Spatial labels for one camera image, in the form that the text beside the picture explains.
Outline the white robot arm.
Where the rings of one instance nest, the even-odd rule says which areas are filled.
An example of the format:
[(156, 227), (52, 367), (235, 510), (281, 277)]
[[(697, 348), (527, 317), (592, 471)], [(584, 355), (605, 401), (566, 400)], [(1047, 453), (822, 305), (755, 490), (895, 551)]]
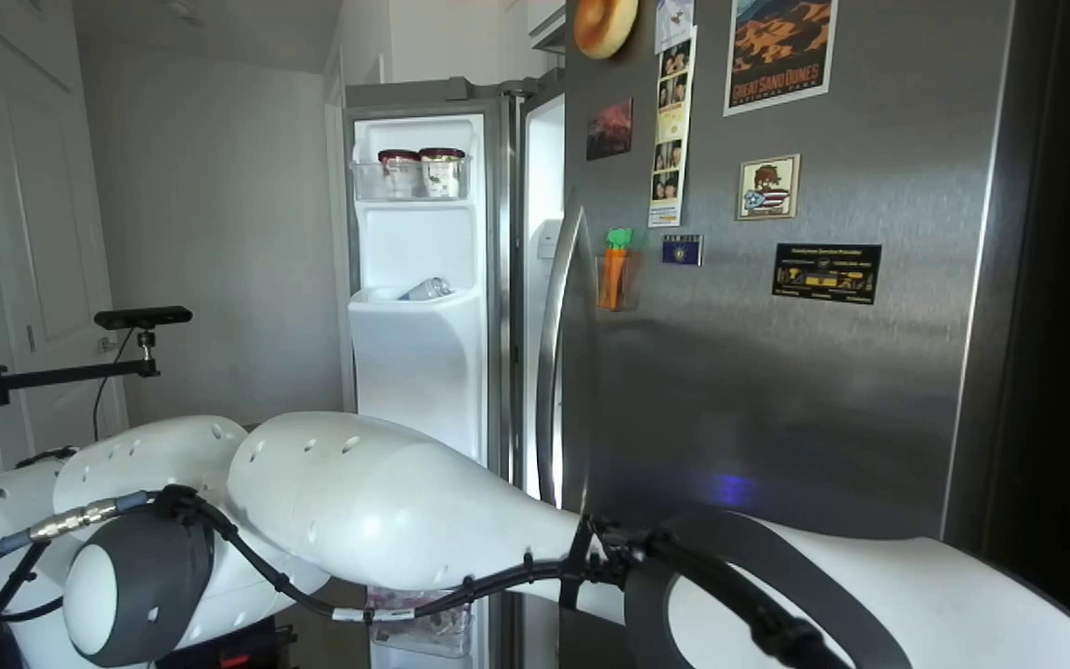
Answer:
[(179, 416), (0, 471), (0, 655), (137, 669), (291, 606), (413, 626), (530, 595), (634, 669), (1070, 669), (1070, 614), (935, 541), (555, 510), (358, 412)]

